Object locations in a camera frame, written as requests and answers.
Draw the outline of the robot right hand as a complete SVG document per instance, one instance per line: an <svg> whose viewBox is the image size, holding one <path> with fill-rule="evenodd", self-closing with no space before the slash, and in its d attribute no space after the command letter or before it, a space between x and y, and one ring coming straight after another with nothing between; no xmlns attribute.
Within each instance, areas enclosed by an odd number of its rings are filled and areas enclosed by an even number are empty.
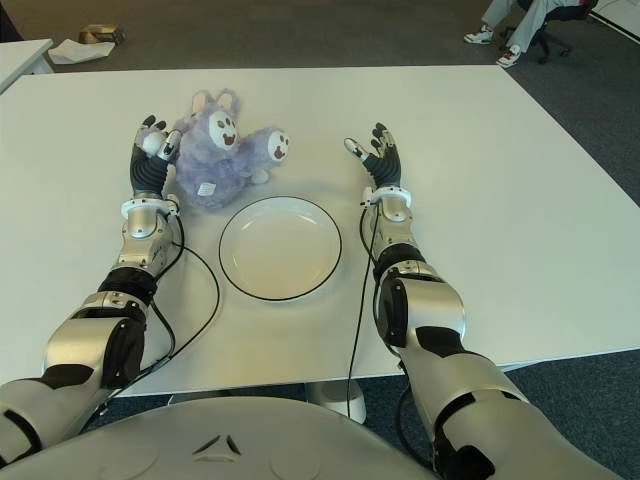
<svg viewBox="0 0 640 480"><path fill-rule="evenodd" d="M382 123L372 130L371 146L374 152L366 150L353 138L344 139L345 149L357 158L377 188L401 186L401 160L391 131Z"/></svg>

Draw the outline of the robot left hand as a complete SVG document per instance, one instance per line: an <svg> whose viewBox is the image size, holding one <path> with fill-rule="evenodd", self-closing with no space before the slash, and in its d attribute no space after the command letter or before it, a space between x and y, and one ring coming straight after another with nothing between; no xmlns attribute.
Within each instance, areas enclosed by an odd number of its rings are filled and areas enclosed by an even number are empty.
<svg viewBox="0 0 640 480"><path fill-rule="evenodd" d="M166 122L149 115L139 125L134 137L129 166L132 192L135 196L162 198L169 166L178 157L182 132L166 130Z"/></svg>

